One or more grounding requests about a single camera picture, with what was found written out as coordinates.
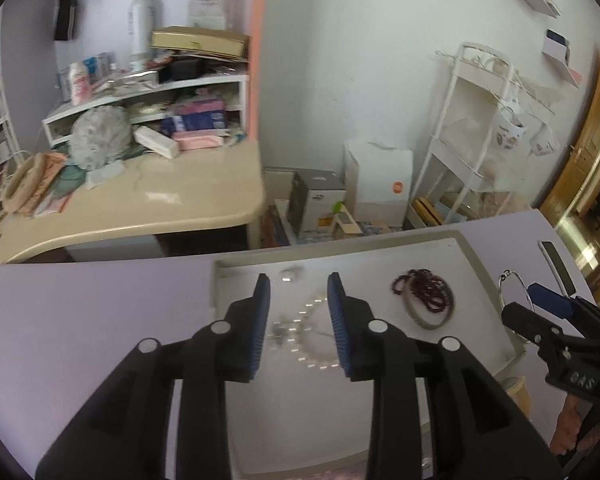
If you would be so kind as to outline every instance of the silver ring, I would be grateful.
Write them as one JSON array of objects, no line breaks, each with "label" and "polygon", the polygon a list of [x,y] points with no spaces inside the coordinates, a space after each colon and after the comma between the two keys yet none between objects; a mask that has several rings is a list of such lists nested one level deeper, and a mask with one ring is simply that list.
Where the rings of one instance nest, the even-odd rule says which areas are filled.
[{"label": "silver ring", "polygon": [[536,308],[534,306],[533,301],[531,301],[531,298],[529,297],[529,293],[526,291],[525,282],[522,281],[522,278],[520,278],[520,275],[515,270],[511,270],[511,269],[505,270],[500,275],[500,278],[498,279],[498,294],[500,296],[500,308],[504,308],[505,307],[504,298],[502,296],[502,284],[505,282],[505,280],[509,276],[515,276],[518,279],[518,281],[520,282],[520,285],[522,285],[522,288],[525,290],[526,300],[528,301],[529,305],[531,306],[531,311],[533,313],[535,313],[536,312]]}]

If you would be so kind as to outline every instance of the wooden door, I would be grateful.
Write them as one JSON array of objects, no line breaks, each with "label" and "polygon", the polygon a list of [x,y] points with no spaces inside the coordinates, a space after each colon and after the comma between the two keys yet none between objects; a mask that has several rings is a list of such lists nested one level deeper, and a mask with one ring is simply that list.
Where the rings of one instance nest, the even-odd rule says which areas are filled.
[{"label": "wooden door", "polygon": [[540,207],[552,226],[560,221],[600,156],[600,71],[584,127],[554,188]]}]

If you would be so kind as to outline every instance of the beige desk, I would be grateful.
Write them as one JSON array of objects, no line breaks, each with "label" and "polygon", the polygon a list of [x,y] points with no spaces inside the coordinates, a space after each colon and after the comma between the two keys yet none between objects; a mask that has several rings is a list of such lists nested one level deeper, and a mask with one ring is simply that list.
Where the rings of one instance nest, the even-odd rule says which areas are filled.
[{"label": "beige desk", "polygon": [[244,224],[256,244],[265,204],[256,141],[173,160],[148,153],[124,164],[120,176],[78,189],[60,214],[2,220],[0,264],[85,242]]}]

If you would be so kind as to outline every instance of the smartphone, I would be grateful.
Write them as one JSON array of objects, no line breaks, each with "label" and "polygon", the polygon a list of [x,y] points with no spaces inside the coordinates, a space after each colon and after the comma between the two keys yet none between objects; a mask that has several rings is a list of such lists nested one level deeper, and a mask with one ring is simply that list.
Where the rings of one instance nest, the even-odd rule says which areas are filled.
[{"label": "smartphone", "polygon": [[538,242],[538,245],[546,258],[549,267],[551,267],[562,293],[565,296],[573,296],[576,293],[576,286],[573,285],[573,280],[569,275],[569,271],[567,270],[567,267],[565,267],[554,244],[552,242],[541,241]]}]

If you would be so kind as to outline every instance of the white hanging bucket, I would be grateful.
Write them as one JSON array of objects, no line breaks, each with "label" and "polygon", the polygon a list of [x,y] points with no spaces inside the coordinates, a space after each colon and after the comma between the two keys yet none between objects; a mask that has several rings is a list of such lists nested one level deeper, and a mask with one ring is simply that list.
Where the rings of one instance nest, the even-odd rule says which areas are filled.
[{"label": "white hanging bucket", "polygon": [[526,132],[526,126],[520,122],[522,109],[515,102],[503,102],[493,117],[493,137],[496,144],[504,150],[515,148]]}]

